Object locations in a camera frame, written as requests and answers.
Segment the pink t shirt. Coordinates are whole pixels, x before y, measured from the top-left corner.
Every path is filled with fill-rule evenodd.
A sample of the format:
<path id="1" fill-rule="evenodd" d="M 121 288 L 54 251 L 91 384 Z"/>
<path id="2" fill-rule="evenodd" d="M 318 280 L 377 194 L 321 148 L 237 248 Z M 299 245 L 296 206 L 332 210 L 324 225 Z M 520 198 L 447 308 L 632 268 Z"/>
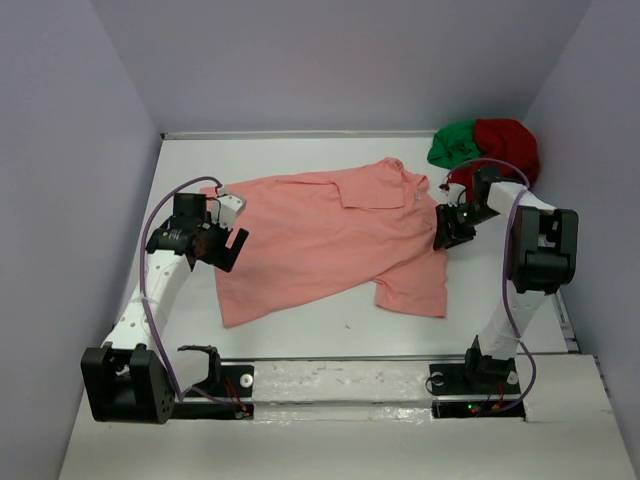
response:
<path id="1" fill-rule="evenodd" d="M 227 328 L 367 282 L 376 306 L 443 318 L 447 254 L 433 247 L 429 179 L 385 158 L 356 168 L 231 184 L 249 236 L 229 273 L 216 271 Z"/>

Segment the red t shirt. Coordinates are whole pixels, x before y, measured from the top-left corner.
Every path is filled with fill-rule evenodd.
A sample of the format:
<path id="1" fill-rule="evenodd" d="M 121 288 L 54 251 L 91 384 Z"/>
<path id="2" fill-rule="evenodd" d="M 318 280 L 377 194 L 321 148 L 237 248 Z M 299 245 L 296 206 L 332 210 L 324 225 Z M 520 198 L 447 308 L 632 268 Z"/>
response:
<path id="1" fill-rule="evenodd" d="M 474 162 L 457 169 L 448 182 L 462 185 L 472 197 L 473 174 L 483 166 L 495 167 L 502 177 L 520 179 L 514 170 L 519 169 L 531 186 L 540 173 L 537 142 L 532 133 L 519 121 L 512 119 L 478 119 L 473 130 L 473 140 L 480 151 Z"/>

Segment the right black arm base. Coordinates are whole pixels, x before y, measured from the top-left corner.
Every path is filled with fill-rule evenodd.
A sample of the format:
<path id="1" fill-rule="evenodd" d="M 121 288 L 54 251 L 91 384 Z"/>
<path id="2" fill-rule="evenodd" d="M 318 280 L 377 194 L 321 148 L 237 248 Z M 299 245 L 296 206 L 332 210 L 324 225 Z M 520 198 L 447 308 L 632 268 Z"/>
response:
<path id="1" fill-rule="evenodd" d="M 526 418 L 522 402 L 506 409 L 520 397 L 517 383 L 473 383 L 465 377 L 463 363 L 430 364 L 425 388 L 432 398 L 431 415 L 436 420 Z"/>

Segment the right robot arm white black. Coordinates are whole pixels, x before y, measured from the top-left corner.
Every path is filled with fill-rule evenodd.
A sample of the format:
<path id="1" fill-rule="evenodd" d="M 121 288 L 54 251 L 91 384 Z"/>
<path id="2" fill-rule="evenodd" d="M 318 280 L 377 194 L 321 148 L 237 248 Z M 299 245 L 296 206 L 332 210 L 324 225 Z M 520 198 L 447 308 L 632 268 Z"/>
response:
<path id="1" fill-rule="evenodd" d="M 463 362 L 431 365 L 426 386 L 435 396 L 517 393 L 522 336 L 546 299 L 575 275 L 578 214 L 539 200 L 523 172 L 509 179 L 499 164 L 485 160 L 474 172 L 471 199 L 436 208 L 437 250 L 473 240 L 477 225 L 496 216 L 505 218 L 506 231 L 497 307 Z"/>

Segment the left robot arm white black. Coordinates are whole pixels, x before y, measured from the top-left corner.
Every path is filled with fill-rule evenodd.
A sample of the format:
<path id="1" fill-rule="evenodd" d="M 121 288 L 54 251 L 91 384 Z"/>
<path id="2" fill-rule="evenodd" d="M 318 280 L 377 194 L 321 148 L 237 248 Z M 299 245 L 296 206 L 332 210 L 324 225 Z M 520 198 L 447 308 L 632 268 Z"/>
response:
<path id="1" fill-rule="evenodd" d="M 141 236 L 138 285 L 98 347 L 81 359 L 85 392 L 98 422 L 164 424 L 188 392 L 162 343 L 178 293 L 196 265 L 230 272 L 247 240 L 235 221 L 242 197 L 171 193 L 172 213 Z"/>

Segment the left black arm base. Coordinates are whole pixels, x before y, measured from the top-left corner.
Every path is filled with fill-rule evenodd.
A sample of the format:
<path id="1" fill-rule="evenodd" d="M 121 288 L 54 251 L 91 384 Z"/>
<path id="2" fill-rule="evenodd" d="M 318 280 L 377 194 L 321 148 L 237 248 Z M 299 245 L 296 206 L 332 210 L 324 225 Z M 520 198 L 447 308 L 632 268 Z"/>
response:
<path id="1" fill-rule="evenodd" d="M 222 363 L 220 378 L 206 379 L 178 401 L 170 420 L 244 421 L 254 418 L 255 368 L 251 364 Z"/>

